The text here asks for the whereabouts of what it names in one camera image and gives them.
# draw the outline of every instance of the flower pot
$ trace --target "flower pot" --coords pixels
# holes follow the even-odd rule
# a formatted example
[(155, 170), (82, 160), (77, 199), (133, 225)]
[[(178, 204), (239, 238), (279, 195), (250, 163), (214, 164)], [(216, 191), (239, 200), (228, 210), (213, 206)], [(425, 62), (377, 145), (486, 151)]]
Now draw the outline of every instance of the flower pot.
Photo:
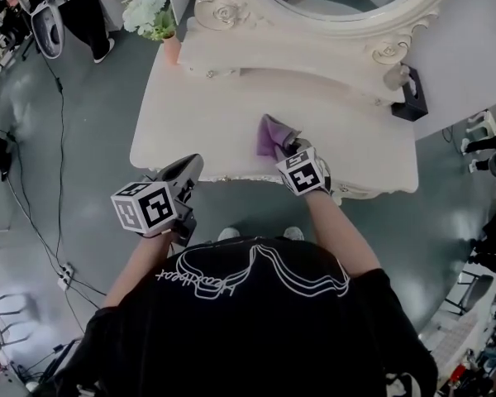
[(178, 37), (173, 35), (171, 38), (164, 38), (164, 54), (165, 60), (170, 65), (177, 65), (179, 63), (180, 49), (182, 48), (182, 43)]

